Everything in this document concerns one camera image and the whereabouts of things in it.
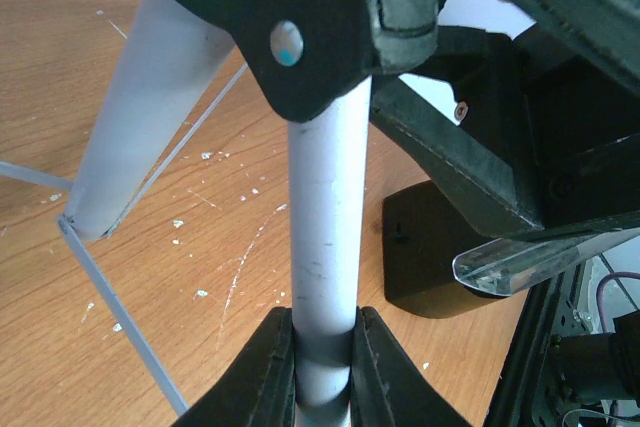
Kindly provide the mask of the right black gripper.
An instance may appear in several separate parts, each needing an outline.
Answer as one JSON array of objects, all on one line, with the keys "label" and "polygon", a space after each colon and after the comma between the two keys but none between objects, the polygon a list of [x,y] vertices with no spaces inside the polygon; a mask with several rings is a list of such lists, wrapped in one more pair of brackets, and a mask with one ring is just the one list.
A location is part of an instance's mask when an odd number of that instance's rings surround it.
[{"label": "right black gripper", "polygon": [[639,0],[507,1],[567,47],[538,27],[444,27],[434,62],[461,127],[385,77],[371,122],[486,237],[637,227]]}]

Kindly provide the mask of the clear plastic metronome cover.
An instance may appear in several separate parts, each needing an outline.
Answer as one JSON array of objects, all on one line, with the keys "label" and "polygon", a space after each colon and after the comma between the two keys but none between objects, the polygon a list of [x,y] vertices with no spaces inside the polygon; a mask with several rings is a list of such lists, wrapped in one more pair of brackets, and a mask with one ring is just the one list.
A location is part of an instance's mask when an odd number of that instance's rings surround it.
[{"label": "clear plastic metronome cover", "polygon": [[542,242],[500,238],[457,255],[452,272],[466,287],[509,297],[638,236],[633,228]]}]

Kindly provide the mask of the white music stand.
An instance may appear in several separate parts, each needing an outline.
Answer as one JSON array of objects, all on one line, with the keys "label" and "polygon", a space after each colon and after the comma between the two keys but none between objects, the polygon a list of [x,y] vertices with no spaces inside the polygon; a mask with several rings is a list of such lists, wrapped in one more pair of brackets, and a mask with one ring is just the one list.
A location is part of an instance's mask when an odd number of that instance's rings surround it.
[{"label": "white music stand", "polygon": [[302,426],[344,426],[372,78],[436,49],[438,0],[142,0],[74,179],[3,163],[4,176],[69,193],[60,231],[181,418],[189,405],[86,250],[110,234],[178,153],[172,138],[233,49],[288,124],[295,345],[271,372]]}]

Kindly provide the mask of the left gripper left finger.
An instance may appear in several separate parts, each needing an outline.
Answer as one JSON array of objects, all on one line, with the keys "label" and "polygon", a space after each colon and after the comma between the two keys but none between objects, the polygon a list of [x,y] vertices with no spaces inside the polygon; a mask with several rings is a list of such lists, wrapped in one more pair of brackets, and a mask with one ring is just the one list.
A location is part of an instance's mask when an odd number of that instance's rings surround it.
[{"label": "left gripper left finger", "polygon": [[295,417],[291,310],[269,311],[213,387],[176,426],[292,426]]}]

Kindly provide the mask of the black metronome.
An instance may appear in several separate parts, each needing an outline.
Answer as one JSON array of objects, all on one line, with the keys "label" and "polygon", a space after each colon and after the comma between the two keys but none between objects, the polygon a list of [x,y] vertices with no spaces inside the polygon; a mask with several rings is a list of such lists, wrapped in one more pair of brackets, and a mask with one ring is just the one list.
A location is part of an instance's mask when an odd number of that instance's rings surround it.
[{"label": "black metronome", "polygon": [[431,181],[383,201],[384,296],[420,317],[446,319],[501,301],[459,283],[453,260],[489,242],[479,235]]}]

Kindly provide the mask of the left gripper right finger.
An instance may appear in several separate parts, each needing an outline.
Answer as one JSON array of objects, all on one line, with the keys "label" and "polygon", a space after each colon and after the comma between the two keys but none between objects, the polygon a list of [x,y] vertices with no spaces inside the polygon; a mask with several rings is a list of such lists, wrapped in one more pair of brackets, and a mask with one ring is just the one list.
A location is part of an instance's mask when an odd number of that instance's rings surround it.
[{"label": "left gripper right finger", "polygon": [[353,426],[466,426],[432,388],[379,313],[356,314],[350,378]]}]

